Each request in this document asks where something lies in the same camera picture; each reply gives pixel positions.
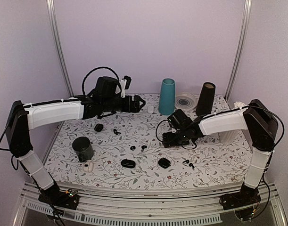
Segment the white airpods charging case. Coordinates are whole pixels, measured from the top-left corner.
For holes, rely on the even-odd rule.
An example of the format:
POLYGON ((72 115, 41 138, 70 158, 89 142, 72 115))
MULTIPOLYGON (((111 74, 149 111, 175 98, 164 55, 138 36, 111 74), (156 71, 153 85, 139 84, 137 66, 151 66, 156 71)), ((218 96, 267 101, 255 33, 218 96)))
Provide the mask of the white airpods charging case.
POLYGON ((154 107, 153 106, 148 106, 148 113, 152 114, 154 112, 154 107))

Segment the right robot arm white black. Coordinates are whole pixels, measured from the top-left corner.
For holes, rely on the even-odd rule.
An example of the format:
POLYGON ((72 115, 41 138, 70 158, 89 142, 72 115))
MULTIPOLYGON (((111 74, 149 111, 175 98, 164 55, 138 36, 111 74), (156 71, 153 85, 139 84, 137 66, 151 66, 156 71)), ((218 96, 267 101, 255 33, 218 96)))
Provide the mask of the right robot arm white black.
POLYGON ((183 110, 172 113, 167 122, 176 132, 166 132, 160 142, 164 147, 182 146, 189 140, 232 130, 247 130, 252 140, 252 159, 241 189, 237 193, 226 194, 221 201, 238 202, 247 205, 258 201, 258 186, 267 171, 272 153, 278 141, 279 118, 270 112, 260 100, 253 99, 248 105, 217 114, 205 114, 192 120, 183 110))

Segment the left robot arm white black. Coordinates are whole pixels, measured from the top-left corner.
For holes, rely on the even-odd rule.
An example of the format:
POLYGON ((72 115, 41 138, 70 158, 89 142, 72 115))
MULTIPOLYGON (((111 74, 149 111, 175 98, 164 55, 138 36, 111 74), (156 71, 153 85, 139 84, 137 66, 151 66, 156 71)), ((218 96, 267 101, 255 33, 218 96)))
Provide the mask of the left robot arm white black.
POLYGON ((97 100, 79 95, 36 104, 24 104, 17 100, 12 103, 1 137, 8 142, 6 150, 18 159, 39 188, 45 191, 45 197, 52 204, 60 204, 63 194, 42 162, 56 127, 69 120, 103 118, 117 112, 138 113, 145 104, 138 95, 117 95, 97 100))

